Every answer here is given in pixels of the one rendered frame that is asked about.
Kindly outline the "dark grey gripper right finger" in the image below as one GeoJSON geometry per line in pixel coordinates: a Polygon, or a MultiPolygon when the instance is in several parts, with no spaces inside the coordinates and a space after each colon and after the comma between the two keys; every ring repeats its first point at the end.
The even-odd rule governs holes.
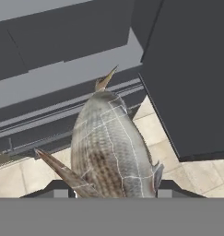
{"type": "Polygon", "coordinates": [[[180,198],[180,197],[193,197],[203,198],[202,195],[182,189],[173,180],[162,180],[157,193],[158,198],[180,198]]]}

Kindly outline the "grey scaly fish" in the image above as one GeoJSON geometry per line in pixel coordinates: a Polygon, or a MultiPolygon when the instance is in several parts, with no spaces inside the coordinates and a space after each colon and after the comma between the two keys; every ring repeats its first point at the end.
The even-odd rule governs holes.
{"type": "Polygon", "coordinates": [[[155,198],[164,166],[152,160],[124,100],[107,89],[115,72],[96,80],[76,119],[71,165],[41,148],[35,153],[81,198],[155,198]]]}

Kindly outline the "dark grey fridge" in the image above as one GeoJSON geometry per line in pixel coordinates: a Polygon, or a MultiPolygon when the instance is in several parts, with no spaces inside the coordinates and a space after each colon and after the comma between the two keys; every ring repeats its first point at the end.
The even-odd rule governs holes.
{"type": "Polygon", "coordinates": [[[68,148],[95,81],[137,111],[161,0],[0,0],[0,166],[68,148]]]}

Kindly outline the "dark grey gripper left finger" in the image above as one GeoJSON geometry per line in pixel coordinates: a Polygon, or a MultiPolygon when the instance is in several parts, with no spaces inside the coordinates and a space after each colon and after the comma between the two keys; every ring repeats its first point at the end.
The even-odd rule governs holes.
{"type": "Polygon", "coordinates": [[[23,195],[23,198],[74,198],[75,193],[71,187],[69,187],[62,180],[52,180],[45,188],[32,192],[27,195],[23,195]]]}

